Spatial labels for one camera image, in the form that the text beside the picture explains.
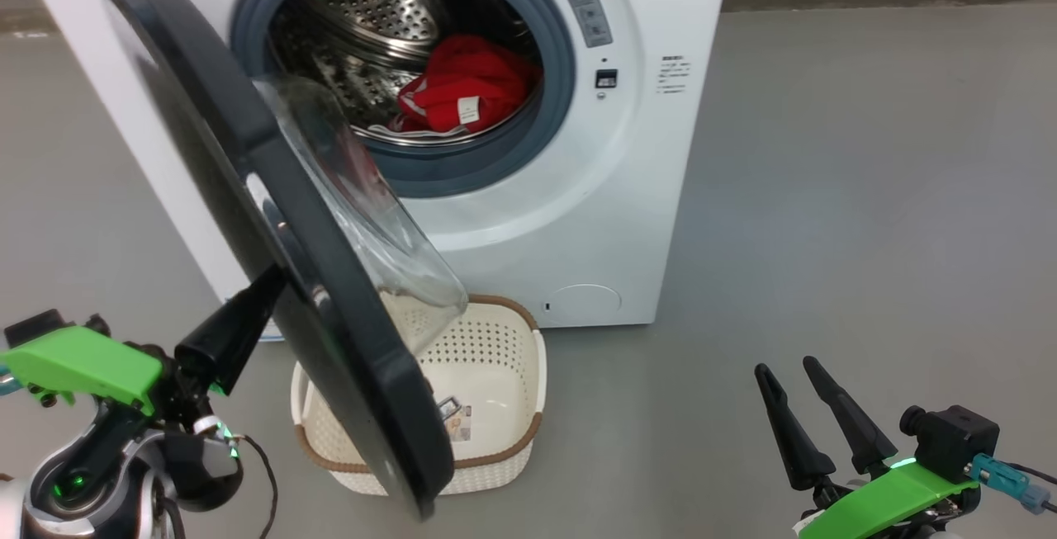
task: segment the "basket label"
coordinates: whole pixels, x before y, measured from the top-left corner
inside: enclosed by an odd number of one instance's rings
[[[448,439],[452,443],[456,442],[469,442],[470,439],[470,420],[474,414],[474,408],[469,405],[463,405],[461,411],[448,419],[444,423],[445,427],[448,429]]]

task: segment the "laundry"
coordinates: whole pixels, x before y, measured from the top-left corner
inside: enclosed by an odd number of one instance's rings
[[[480,36],[449,36],[426,67],[400,92],[403,114],[394,132],[476,133],[517,111],[539,80],[540,70]]]

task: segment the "basket brown rim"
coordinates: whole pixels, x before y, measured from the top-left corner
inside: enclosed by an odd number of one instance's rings
[[[508,308],[514,312],[518,313],[519,316],[524,318],[525,322],[532,330],[538,331],[539,326],[536,324],[536,320],[528,314],[528,311],[524,309],[521,304],[515,302],[514,300],[502,298],[499,296],[480,296],[470,294],[469,301],[476,304],[494,304],[501,305],[503,308]],[[521,452],[528,446],[528,442],[532,442],[536,438],[536,432],[539,431],[540,423],[543,422],[543,413],[537,411],[532,416],[532,422],[528,424],[528,429],[525,433],[514,444],[499,452],[493,454],[486,454],[484,457],[475,457],[472,459],[460,459],[455,462],[457,469],[467,469],[470,467],[482,467],[484,465],[495,465],[496,463],[501,463],[507,459],[513,458],[518,452]],[[301,424],[294,425],[294,433],[297,436],[297,442],[301,445],[301,450],[319,467],[322,467],[329,471],[339,472],[339,473],[370,473],[371,469],[367,467],[366,464],[358,463],[338,463],[337,461],[331,461],[323,456],[316,452],[316,449],[312,447],[309,443],[309,435],[304,430],[304,426]]]

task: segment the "white plastic basket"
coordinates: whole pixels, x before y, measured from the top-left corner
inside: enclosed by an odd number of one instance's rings
[[[441,495],[513,482],[528,463],[546,396],[546,350],[528,312],[503,298],[471,296],[466,313],[426,348],[419,364],[438,402],[453,396],[463,405],[447,421],[456,472]],[[386,495],[300,364],[294,367],[290,408],[313,463],[348,489]]]

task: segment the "gray sticker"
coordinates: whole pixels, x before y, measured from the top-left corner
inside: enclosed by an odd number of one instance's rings
[[[583,42],[593,49],[613,42],[613,34],[609,31],[609,21],[599,0],[569,0],[576,20],[583,32]]]

